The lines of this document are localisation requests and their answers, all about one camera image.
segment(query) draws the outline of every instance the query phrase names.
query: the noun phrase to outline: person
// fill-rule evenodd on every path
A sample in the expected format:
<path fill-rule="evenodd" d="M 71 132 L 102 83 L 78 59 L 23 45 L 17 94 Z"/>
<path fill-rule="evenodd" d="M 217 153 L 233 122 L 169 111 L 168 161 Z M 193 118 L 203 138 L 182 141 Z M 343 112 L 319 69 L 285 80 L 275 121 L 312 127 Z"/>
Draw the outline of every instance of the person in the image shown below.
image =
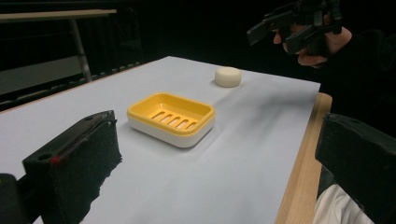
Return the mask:
<path fill-rule="evenodd" d="M 292 33 L 301 28 L 296 24 L 290 27 Z M 278 30 L 274 32 L 274 44 L 281 44 Z M 395 138 L 396 35 L 379 29 L 356 34 L 342 27 L 340 34 L 330 32 L 324 37 L 327 55 L 310 55 L 304 48 L 296 56 L 300 65 L 314 69 L 319 91 L 332 97 L 331 112 L 358 119 Z M 323 178 L 328 177 L 322 172 L 320 182 Z M 318 193 L 314 224 L 319 223 L 373 221 L 334 181 Z"/>

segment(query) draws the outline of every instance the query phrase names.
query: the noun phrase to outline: table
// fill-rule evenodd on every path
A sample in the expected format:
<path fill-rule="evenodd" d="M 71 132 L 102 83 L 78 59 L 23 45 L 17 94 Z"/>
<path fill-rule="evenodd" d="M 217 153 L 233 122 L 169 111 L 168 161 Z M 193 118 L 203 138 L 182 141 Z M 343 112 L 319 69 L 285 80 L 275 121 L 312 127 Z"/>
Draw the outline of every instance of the table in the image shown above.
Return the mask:
<path fill-rule="evenodd" d="M 122 163 L 83 223 L 310 223 L 320 173 L 314 152 L 331 97 L 315 82 L 245 70 L 238 87 L 222 88 L 219 66 L 165 57 L 4 111 L 0 171 L 22 177 L 30 153 L 111 109 Z M 215 125 L 196 146 L 129 127 L 127 107 L 159 91 L 215 107 Z"/>

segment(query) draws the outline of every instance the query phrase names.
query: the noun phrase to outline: white sleeve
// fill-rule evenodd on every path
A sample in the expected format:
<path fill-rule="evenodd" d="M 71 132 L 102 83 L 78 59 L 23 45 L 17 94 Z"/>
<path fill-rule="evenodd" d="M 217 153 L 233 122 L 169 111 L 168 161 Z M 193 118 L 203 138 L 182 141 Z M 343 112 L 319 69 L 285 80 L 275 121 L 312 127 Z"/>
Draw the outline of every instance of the white sleeve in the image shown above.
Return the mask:
<path fill-rule="evenodd" d="M 313 224 L 374 224 L 338 185 L 318 197 Z"/>

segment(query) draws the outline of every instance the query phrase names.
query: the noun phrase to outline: yellow soap dish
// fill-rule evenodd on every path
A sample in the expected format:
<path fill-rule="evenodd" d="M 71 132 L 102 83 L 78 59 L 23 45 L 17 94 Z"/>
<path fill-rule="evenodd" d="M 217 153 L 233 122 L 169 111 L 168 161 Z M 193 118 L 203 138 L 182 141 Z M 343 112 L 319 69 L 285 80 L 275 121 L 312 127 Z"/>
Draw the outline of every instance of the yellow soap dish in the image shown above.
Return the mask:
<path fill-rule="evenodd" d="M 215 109 L 168 92 L 158 92 L 128 107 L 129 125 L 177 147 L 195 145 L 215 122 Z"/>

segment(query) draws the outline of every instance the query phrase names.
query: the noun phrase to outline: wooden table edge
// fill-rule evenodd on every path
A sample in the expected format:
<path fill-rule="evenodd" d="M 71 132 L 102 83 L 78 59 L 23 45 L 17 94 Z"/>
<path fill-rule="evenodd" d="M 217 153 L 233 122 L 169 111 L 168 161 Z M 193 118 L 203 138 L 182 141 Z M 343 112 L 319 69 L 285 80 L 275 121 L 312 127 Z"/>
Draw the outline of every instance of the wooden table edge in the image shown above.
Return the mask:
<path fill-rule="evenodd" d="M 319 93 L 309 118 L 304 138 L 291 171 L 289 183 L 276 216 L 279 223 L 312 223 L 317 200 L 321 164 L 315 159 L 318 137 L 332 97 Z"/>

